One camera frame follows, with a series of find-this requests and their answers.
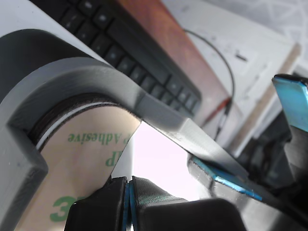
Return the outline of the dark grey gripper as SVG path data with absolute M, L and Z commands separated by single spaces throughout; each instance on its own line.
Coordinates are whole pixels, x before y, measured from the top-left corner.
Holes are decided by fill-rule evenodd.
M 277 74 L 272 79 L 284 113 L 250 141 L 250 178 L 303 213 L 308 212 L 308 79 Z M 189 173 L 211 198 L 234 204 L 248 231 L 306 231 L 307 218 L 261 186 L 192 156 Z

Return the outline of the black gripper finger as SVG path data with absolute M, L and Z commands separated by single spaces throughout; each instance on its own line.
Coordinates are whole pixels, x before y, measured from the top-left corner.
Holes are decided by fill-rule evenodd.
M 220 199 L 187 201 L 148 179 L 133 177 L 129 201 L 136 231 L 244 231 L 237 208 Z
M 127 178 L 109 179 L 90 196 L 78 200 L 69 209 L 66 231 L 120 231 Z

